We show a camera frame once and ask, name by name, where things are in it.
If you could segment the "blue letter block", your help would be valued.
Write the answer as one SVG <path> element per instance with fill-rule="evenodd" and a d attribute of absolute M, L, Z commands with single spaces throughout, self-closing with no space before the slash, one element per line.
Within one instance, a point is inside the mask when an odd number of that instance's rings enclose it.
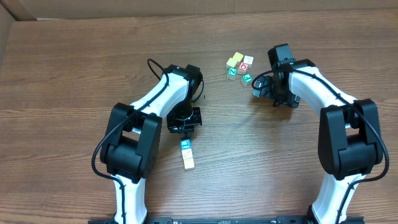
<path fill-rule="evenodd" d="M 180 141 L 180 148 L 182 151 L 188 150 L 192 148 L 191 142 L 189 139 L 184 139 Z"/>

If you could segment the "white pattern block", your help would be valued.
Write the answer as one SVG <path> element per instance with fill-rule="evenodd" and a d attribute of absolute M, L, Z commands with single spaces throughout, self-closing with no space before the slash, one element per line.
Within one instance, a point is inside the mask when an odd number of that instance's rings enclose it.
<path fill-rule="evenodd" d="M 183 157 L 183 160 L 191 159 L 193 157 L 192 149 L 191 148 L 182 149 L 182 157 Z"/>

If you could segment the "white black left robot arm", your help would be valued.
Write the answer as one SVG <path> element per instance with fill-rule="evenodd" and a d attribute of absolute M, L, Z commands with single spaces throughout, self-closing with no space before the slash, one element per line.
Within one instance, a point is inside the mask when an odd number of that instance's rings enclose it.
<path fill-rule="evenodd" d="M 159 153 L 162 123 L 185 139 L 202 124 L 200 109 L 193 106 L 194 94 L 204 86 L 200 68 L 169 65 L 158 78 L 140 100 L 113 106 L 104 138 L 93 153 L 107 171 L 99 172 L 92 162 L 95 174 L 112 180 L 116 190 L 116 212 L 107 223 L 145 222 L 145 183 Z"/>

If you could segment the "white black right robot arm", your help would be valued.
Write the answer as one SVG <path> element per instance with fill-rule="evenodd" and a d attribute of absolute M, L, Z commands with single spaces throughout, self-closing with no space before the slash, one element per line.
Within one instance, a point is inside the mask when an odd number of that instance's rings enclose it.
<path fill-rule="evenodd" d="M 320 118 L 317 151 L 325 175 L 301 223 L 363 223 L 362 217 L 346 214 L 355 190 L 389 169 L 377 105 L 338 89 L 309 59 L 296 60 L 288 44 L 267 55 L 271 70 L 252 81 L 254 96 L 272 99 L 275 107 L 297 108 L 304 100 Z"/>

